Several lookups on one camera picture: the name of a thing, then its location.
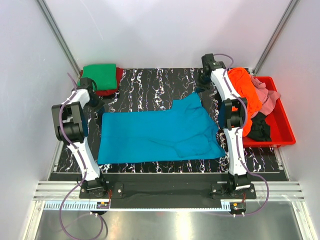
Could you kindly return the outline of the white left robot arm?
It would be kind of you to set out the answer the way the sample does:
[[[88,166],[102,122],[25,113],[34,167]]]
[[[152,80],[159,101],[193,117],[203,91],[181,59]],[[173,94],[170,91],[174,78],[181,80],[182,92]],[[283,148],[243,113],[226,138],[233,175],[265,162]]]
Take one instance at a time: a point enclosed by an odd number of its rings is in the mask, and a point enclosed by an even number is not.
[[[88,77],[61,104],[51,107],[56,138],[64,142],[76,159],[84,181],[97,180],[101,170],[94,160],[88,143],[89,128],[83,108],[90,106],[96,113],[104,112],[104,102],[98,97],[97,84]]]

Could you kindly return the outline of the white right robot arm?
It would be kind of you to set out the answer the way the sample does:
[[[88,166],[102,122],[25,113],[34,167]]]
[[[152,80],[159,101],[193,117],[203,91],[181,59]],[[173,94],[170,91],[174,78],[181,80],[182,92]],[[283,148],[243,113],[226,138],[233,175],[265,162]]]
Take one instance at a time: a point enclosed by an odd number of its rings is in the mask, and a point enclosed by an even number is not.
[[[197,80],[197,92],[203,92],[213,83],[219,93],[218,125],[223,130],[229,154],[227,192],[239,198],[250,187],[249,171],[245,166],[243,128],[247,124],[247,99],[241,97],[228,77],[223,61],[215,60],[213,53],[201,57],[202,70]]]

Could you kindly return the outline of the blue t shirt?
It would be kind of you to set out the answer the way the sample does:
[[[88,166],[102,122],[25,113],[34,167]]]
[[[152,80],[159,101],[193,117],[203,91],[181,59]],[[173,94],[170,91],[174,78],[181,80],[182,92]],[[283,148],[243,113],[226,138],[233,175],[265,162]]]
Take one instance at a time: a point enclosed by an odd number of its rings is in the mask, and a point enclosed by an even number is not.
[[[218,127],[201,98],[192,93],[167,110],[106,112],[102,116],[97,162],[125,164],[218,159]]]

